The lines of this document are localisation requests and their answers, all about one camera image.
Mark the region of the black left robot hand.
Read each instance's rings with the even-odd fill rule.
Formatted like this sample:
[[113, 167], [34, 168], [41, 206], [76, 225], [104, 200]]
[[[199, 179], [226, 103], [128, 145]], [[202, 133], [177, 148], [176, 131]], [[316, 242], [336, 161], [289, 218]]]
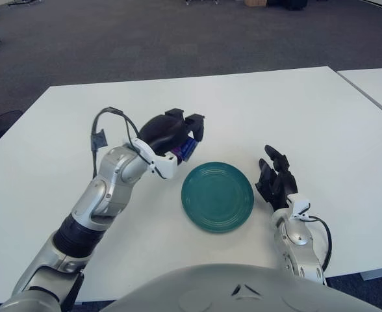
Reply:
[[150, 119], [140, 130], [139, 139], [144, 141], [158, 156], [180, 148], [186, 143], [189, 133], [201, 142], [204, 133], [204, 116], [183, 116], [184, 110], [171, 109]]

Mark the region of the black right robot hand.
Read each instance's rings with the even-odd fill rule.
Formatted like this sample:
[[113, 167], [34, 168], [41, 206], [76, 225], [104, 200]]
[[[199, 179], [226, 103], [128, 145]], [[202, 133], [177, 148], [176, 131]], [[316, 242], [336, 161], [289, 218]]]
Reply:
[[287, 196], [298, 193], [295, 177], [289, 170], [288, 159], [270, 145], [265, 145], [264, 150], [273, 162], [273, 168], [264, 159], [259, 159], [261, 173], [255, 187], [274, 211], [288, 208]]

